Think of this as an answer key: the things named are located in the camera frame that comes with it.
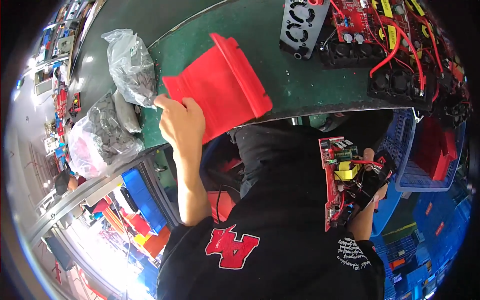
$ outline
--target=green workbench mat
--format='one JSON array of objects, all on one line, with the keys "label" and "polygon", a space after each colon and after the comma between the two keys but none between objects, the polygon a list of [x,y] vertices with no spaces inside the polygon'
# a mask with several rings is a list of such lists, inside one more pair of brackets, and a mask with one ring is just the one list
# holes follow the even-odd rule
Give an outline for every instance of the green workbench mat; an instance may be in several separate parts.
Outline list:
[{"label": "green workbench mat", "polygon": [[[392,108],[366,95],[369,69],[322,70],[316,52],[303,61],[281,51],[278,42],[283,4],[281,0],[226,1],[172,29],[149,48],[158,93],[167,92],[162,76],[181,73],[214,45],[209,33],[218,33],[236,39],[272,99],[273,109],[254,121]],[[147,148],[165,143],[158,129],[161,112],[142,110],[142,140]]]}]

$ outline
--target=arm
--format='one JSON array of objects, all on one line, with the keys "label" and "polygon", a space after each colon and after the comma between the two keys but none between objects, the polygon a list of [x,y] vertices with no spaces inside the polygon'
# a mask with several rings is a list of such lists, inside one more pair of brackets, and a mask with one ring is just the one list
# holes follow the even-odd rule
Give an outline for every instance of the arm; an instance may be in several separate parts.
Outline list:
[{"label": "arm", "polygon": [[182,105],[163,94],[155,99],[155,105],[163,109],[159,127],[173,148],[180,217],[186,226],[195,226],[212,214],[199,174],[205,118],[192,98],[184,98]]},{"label": "arm", "polygon": [[[373,161],[374,155],[375,152],[370,148],[365,149],[363,152],[363,158],[368,161]],[[378,190],[367,207],[359,212],[358,215],[348,223],[347,230],[353,234],[355,241],[370,239],[370,235],[372,234],[373,211],[375,210],[375,203],[378,202],[378,200],[383,199],[386,195],[386,192],[387,185],[384,185]]]}]

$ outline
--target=black t-shirt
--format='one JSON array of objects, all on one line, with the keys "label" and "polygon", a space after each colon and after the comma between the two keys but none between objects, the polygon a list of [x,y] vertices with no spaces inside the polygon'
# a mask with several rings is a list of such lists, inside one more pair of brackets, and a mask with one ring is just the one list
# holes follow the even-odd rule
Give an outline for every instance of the black t-shirt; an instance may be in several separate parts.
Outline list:
[{"label": "black t-shirt", "polygon": [[344,228],[325,232],[321,169],[292,170],[276,168],[255,183],[223,223],[208,217],[175,228],[158,300],[383,299],[384,265],[373,244]]}]

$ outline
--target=red plastic box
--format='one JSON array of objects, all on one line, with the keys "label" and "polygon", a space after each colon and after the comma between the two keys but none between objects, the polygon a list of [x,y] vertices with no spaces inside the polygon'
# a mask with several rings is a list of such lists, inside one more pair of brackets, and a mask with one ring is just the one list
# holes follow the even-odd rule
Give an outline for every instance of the red plastic box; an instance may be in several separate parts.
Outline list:
[{"label": "red plastic box", "polygon": [[181,102],[191,97],[202,108],[204,144],[272,109],[272,101],[237,41],[215,33],[210,36],[215,46],[179,76],[163,77],[172,99]]}]

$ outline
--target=clear plastic bag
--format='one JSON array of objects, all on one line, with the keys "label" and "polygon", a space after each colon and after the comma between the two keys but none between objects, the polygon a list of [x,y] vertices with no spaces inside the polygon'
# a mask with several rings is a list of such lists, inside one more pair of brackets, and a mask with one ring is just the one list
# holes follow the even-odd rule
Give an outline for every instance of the clear plastic bag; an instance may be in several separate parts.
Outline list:
[{"label": "clear plastic bag", "polygon": [[156,107],[155,70],[152,57],[141,38],[131,29],[116,29],[101,35],[107,42],[110,75],[127,102]]},{"label": "clear plastic bag", "polygon": [[75,123],[69,134],[68,150],[72,171],[89,179],[110,175],[132,161],[144,150],[144,144],[120,126],[108,93]]},{"label": "clear plastic bag", "polygon": [[125,101],[118,90],[112,94],[112,99],[113,103],[115,103],[115,111],[122,128],[130,133],[142,132],[133,105]]}]

